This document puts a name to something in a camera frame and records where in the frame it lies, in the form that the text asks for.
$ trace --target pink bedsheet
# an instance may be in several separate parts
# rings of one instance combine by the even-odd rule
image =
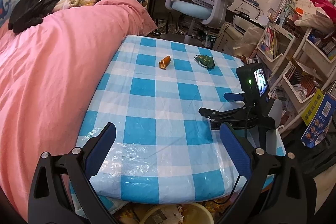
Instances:
[[[156,28],[135,0],[62,10],[0,34],[0,185],[27,219],[39,156],[68,153],[90,100],[126,35]]]

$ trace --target chair base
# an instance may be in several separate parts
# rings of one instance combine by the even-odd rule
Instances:
[[[189,37],[190,36],[188,36],[188,35],[173,34],[173,33],[165,33],[165,34],[160,35],[160,38],[162,38],[164,40],[180,42],[180,43],[193,45],[193,46],[197,46],[197,47],[204,47],[201,41],[199,41],[195,38],[192,38],[192,37],[190,37],[190,40],[189,40]]]

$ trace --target red bag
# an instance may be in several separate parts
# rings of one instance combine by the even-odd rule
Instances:
[[[322,8],[325,13],[332,19],[333,23],[336,24],[336,7],[332,5],[328,0],[310,0],[315,7]]]

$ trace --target screw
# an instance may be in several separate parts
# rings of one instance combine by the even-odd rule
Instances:
[[[43,152],[42,155],[41,155],[41,158],[46,159],[48,156],[49,156],[48,152]]]
[[[263,154],[265,154],[265,151],[264,151],[262,148],[257,148],[257,149],[255,150],[255,152],[256,152],[258,155],[263,155]]]
[[[292,152],[289,152],[289,153],[287,154],[287,156],[288,156],[288,158],[290,158],[290,159],[294,159],[294,158],[295,158],[295,155],[294,155],[294,153],[292,153]]]
[[[71,151],[74,155],[77,155],[81,152],[81,149],[79,147],[75,147],[72,151]]]

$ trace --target blue checkered tablecloth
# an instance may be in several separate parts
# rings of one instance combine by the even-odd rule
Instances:
[[[213,56],[215,68],[200,66],[194,60],[197,54]],[[158,62],[167,55],[171,63],[162,70]],[[219,132],[210,130],[198,110],[242,106],[223,97],[241,92],[236,68],[242,65],[220,52],[127,36],[97,87],[77,141],[82,147],[107,122],[116,126],[115,142],[90,180],[97,194],[153,204],[229,194],[238,173]],[[279,134],[277,147],[277,154],[284,155]],[[237,190],[245,182],[241,178]]]

